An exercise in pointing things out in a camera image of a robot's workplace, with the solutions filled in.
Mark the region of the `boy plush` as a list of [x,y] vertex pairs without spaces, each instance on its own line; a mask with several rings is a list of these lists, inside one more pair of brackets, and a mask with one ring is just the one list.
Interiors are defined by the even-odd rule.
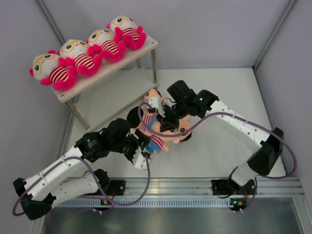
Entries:
[[146,103],[147,103],[148,99],[151,98],[151,97],[159,97],[159,98],[162,99],[162,96],[161,96],[160,92],[159,92],[157,89],[155,89],[155,88],[150,89],[150,90],[145,94],[145,96],[144,96],[144,101],[143,101],[143,102],[146,102]]

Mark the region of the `panda plush with glasses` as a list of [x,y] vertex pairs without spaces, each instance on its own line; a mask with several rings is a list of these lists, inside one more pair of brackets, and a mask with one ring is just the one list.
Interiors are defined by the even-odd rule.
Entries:
[[125,42],[118,35],[107,29],[95,30],[86,42],[109,63],[121,61],[127,52]]
[[60,50],[59,55],[65,60],[67,65],[72,65],[79,76],[91,77],[95,75],[101,65],[102,57],[95,54],[93,47],[79,39],[69,39]]
[[54,90],[60,92],[70,90],[78,80],[76,68],[67,65],[65,60],[53,50],[36,56],[29,74],[41,85],[51,85]]
[[128,16],[117,16],[109,24],[107,28],[125,42],[126,47],[132,51],[140,49],[147,38],[147,34],[141,25]]

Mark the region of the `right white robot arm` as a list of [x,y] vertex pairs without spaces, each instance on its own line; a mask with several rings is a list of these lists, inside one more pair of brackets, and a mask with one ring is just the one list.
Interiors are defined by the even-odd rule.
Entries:
[[174,100],[173,106],[164,107],[161,131],[178,127],[180,119],[187,115],[208,118],[213,123],[244,143],[253,155],[237,166],[225,180],[222,188],[230,195],[240,193],[257,176],[267,176],[282,153],[281,129],[265,130],[254,126],[231,110],[219,97],[207,90],[195,93],[183,80],[178,80],[168,89]]

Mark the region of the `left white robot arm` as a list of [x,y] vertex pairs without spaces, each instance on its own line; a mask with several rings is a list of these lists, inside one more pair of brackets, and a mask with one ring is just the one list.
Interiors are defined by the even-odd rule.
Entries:
[[131,132],[130,123],[122,118],[112,121],[106,128],[82,136],[63,156],[47,168],[29,178],[18,178],[13,182],[23,214],[30,220],[45,216],[64,201],[81,195],[109,192],[110,178],[98,169],[81,178],[67,181],[77,171],[109,153],[125,155],[133,161],[149,142],[149,137],[140,130]]

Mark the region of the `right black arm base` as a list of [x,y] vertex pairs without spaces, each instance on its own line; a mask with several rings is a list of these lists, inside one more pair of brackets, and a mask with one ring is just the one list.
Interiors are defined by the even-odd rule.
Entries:
[[255,182],[252,179],[243,186],[229,178],[212,180],[213,195],[253,195],[255,188]]

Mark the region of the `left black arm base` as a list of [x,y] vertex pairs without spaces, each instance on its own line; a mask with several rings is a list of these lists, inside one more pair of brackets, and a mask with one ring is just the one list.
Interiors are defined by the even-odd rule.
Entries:
[[[125,180],[113,179],[111,180],[108,188],[106,190],[103,189],[103,191],[108,196],[116,196],[116,195],[123,196],[125,192],[125,184],[126,184]],[[87,194],[83,194],[82,196],[96,196],[96,195],[102,195],[99,189],[94,193],[87,193]]]

